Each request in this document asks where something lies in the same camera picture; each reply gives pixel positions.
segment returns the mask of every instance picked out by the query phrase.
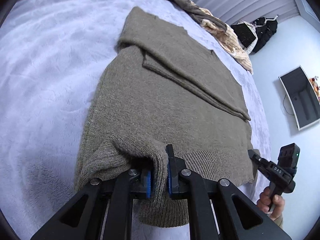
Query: lavender blanket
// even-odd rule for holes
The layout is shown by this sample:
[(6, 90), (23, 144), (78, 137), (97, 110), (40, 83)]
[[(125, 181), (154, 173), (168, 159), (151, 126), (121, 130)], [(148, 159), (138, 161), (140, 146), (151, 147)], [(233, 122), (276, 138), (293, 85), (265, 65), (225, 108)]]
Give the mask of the lavender blanket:
[[(183, 26), (216, 52), (242, 85), (253, 146), (270, 158), (268, 126), (252, 76), (170, 1), (19, 0), (0, 28), (0, 208), (21, 240), (30, 239), (74, 194), (88, 108), (134, 6)], [(256, 185), (240, 188), (256, 201), (266, 185), (259, 175)], [(155, 228), (134, 220), (132, 226), (132, 239), (188, 238), (188, 225)]]

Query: sweater cuff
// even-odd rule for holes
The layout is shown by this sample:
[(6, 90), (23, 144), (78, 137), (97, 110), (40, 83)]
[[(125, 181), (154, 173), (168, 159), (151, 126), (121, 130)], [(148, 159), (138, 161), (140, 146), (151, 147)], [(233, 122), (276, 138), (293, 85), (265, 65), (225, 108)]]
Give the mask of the sweater cuff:
[(283, 216), (281, 214), (280, 217), (278, 217), (275, 221), (274, 221), (281, 229), (283, 229)]

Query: bed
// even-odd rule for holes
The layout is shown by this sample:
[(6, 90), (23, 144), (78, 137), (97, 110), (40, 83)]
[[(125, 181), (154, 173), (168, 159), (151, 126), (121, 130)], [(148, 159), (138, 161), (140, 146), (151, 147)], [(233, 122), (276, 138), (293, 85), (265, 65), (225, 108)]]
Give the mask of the bed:
[[(74, 194), (84, 122), (103, 70), (134, 6), (182, 26), (213, 49), (242, 86), (251, 142), (270, 159), (262, 102), (252, 75), (169, 0), (19, 0), (0, 28), (0, 208), (21, 240)], [(256, 202), (268, 181), (240, 189)], [(133, 215), (132, 239), (188, 239), (188, 225), (156, 228)]]

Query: hand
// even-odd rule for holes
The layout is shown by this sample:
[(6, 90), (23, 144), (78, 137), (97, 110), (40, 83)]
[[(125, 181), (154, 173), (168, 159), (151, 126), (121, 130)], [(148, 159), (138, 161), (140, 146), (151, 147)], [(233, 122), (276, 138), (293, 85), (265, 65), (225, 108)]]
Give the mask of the hand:
[[(269, 207), (271, 203), (271, 199), (269, 198), (269, 193), (270, 193), (270, 188), (266, 187), (263, 192), (260, 194), (260, 199), (257, 201), (257, 207), (262, 211), (268, 214)], [(273, 203), (275, 204), (275, 209), (270, 215), (270, 218), (274, 221), (278, 217), (281, 216), (282, 211), (284, 209), (285, 201), (283, 197), (279, 195), (274, 195), (273, 196)]]

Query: sweater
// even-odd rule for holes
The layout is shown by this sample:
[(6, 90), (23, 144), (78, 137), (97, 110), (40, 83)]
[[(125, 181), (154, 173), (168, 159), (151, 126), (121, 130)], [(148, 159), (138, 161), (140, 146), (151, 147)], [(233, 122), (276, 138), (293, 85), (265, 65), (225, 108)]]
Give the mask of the sweater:
[(241, 86), (217, 55), (182, 28), (135, 7), (119, 53), (100, 78), (77, 157), (75, 189), (152, 165), (141, 222), (188, 223), (187, 201), (167, 194), (167, 144), (204, 178), (252, 182), (250, 117)]

